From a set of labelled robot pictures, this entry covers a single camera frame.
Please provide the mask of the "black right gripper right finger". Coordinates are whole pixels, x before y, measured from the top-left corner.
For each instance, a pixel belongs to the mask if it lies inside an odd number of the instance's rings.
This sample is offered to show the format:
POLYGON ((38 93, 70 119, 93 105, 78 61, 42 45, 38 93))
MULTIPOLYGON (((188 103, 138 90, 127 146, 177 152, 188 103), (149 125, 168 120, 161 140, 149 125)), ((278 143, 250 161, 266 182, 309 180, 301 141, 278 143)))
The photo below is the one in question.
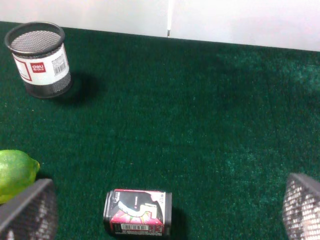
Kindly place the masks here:
POLYGON ((320 238, 320 182, 304 173, 290 173, 282 205, 282 222, 290 240, 320 238))

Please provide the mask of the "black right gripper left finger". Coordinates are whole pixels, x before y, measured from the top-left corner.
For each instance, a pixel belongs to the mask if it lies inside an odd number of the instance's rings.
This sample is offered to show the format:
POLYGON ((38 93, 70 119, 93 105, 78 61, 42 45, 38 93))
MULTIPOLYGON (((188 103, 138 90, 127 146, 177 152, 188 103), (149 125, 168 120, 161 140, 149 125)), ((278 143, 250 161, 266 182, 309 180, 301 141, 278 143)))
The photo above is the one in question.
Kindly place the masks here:
POLYGON ((57 198, 52 179, 37 180, 0 206, 2 240, 53 240, 57 229, 57 198))

